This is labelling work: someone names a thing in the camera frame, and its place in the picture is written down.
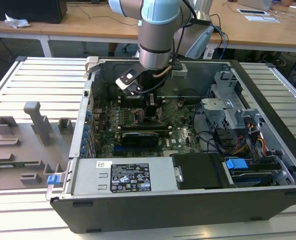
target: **white paper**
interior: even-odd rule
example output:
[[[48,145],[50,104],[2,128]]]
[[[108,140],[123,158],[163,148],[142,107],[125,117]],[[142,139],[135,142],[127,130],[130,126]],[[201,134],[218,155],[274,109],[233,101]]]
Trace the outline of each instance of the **white paper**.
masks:
[[[14,29],[17,29],[17,28],[30,26],[30,24],[28,23],[28,20],[26,20],[26,19],[17,20],[17,19],[13,19],[12,17],[9,17],[7,14],[4,14],[4,15],[6,17],[4,22],[9,27],[13,27]]]
[[[98,169],[109,169],[111,168],[112,161],[98,161],[97,168]]]
[[[274,17],[262,17],[262,16],[245,16],[249,21],[253,22],[266,22],[266,23],[279,23]]]

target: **desk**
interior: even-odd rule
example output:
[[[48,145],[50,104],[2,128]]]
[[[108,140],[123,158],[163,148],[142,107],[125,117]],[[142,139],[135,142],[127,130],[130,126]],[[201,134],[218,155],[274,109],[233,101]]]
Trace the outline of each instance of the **desk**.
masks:
[[[13,116],[17,123],[30,123],[23,106],[26,101],[40,101],[41,114],[47,115],[50,122],[57,122],[63,116],[75,121],[87,80],[84,64],[84,58],[28,57],[25,61],[16,61],[0,81],[0,116]],[[242,65],[296,136],[296,90],[276,69],[262,63]],[[251,107],[255,107],[245,92],[243,96]],[[45,191],[9,190],[0,194],[0,240],[296,240],[296,205],[269,221],[73,234],[46,201]]]
[[[227,6],[222,6],[226,0],[213,1],[210,14],[218,14],[221,18],[222,29],[229,36],[230,49],[247,49],[262,51],[296,52],[296,18],[281,14],[277,19],[281,23],[253,22],[248,21],[244,14],[232,12]],[[249,7],[241,6],[236,2],[229,3],[232,9]],[[118,15],[111,11],[109,5],[90,6],[81,8],[68,6],[67,15],[61,24],[31,23],[30,27],[13,29],[0,21],[0,37],[19,39],[38,39],[45,57],[52,57],[48,44],[49,40],[82,41],[82,42],[104,42],[104,43],[137,43],[138,26],[137,20]],[[273,6],[276,10],[290,11],[296,13],[296,9],[282,6],[280,3]],[[217,18],[213,17],[214,24],[219,24]],[[205,58],[212,58],[215,48],[220,42],[218,33],[212,35],[208,44]]]
[[[40,41],[45,57],[52,57],[49,40],[125,43],[138,42],[138,20],[121,16],[111,11],[109,5],[72,7],[68,4],[68,11],[61,24],[30,22],[29,27],[13,29],[0,21],[0,37],[15,39],[37,39]]]
[[[245,16],[253,14],[241,14],[233,12],[224,5],[226,0],[215,0],[212,3],[210,14],[218,14],[221,19],[222,30],[229,36],[229,49],[246,49],[277,52],[296,52],[296,18],[279,14],[276,19],[280,23],[249,21]],[[239,5],[237,2],[228,3],[231,9],[252,9]],[[280,3],[272,6],[274,10],[289,11],[296,13],[296,9],[285,7]],[[212,17],[213,23],[219,25],[218,18]],[[215,33],[207,46],[205,56],[212,58],[211,53],[217,48],[220,35]]]

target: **blue latch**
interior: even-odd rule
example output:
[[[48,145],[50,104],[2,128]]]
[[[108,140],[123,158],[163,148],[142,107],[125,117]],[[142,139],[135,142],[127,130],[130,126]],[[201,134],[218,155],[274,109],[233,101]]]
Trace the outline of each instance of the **blue latch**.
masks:
[[[244,158],[230,158],[226,161],[228,169],[248,169],[247,162]]]
[[[60,184],[60,176],[58,176],[58,175],[48,176],[47,184],[59,185]]]

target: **aluminum extrusion table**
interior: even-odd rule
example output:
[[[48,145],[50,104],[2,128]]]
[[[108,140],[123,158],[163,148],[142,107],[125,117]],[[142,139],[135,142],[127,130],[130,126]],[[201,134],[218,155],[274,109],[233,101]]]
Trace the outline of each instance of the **aluminum extrusion table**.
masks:
[[[28,57],[16,61],[0,82],[0,116],[12,115],[18,123],[29,122],[22,109],[26,101],[33,100],[41,102],[41,113],[50,122],[63,116],[75,121],[87,80],[84,63],[83,58]],[[275,68],[260,63],[242,66],[296,137],[296,90]],[[245,93],[244,97],[252,106],[250,97]],[[269,221],[74,234],[46,201],[45,191],[0,191],[0,239],[296,240],[296,205]]]

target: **warning label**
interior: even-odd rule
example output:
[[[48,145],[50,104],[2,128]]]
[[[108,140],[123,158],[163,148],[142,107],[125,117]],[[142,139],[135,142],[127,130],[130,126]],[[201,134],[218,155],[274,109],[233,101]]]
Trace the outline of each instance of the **warning label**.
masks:
[[[151,191],[149,164],[111,165],[110,191],[113,193]]]

